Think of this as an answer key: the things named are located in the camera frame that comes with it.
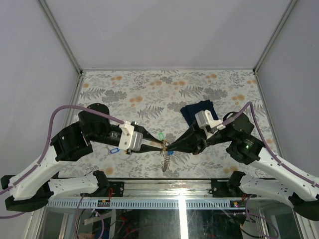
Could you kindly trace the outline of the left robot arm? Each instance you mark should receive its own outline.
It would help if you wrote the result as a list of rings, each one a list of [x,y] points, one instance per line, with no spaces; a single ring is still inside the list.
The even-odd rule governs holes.
[[[10,194],[5,200],[8,211],[32,212],[54,199],[72,195],[110,196],[110,184],[103,171],[94,170],[77,178],[56,178],[61,169],[91,154],[94,142],[114,146],[127,154],[161,151],[143,144],[144,140],[162,144],[160,140],[133,121],[110,116],[106,105],[95,103],[86,108],[72,106],[72,109],[80,110],[77,122],[56,136],[49,130],[39,158],[21,173],[1,178],[2,191]]]

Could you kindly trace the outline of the metal keyring with yellow handle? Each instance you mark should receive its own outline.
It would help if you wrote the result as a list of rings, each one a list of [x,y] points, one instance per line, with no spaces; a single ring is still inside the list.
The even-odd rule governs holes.
[[[163,157],[163,161],[161,162],[162,172],[166,172],[170,166],[170,156],[167,150],[168,145],[169,143],[164,139],[162,142],[162,150],[160,152],[161,156]]]

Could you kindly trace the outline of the green key tag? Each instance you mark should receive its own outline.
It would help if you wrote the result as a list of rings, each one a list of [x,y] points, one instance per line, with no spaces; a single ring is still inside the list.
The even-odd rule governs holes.
[[[164,136],[164,134],[163,134],[162,132],[160,132],[160,133],[158,134],[158,136],[159,136],[159,140],[160,140],[160,141],[164,141],[164,140],[165,140],[165,136]]]

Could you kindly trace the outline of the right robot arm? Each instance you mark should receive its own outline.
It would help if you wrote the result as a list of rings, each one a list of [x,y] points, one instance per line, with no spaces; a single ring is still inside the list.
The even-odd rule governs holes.
[[[244,193],[270,198],[290,206],[306,219],[318,221],[318,177],[277,156],[265,142],[251,134],[254,127],[244,113],[229,112],[223,119],[214,120],[208,111],[200,111],[189,129],[167,150],[197,155],[209,146],[229,142],[226,152],[232,159],[275,178],[271,182],[235,171],[227,182],[230,195]]]

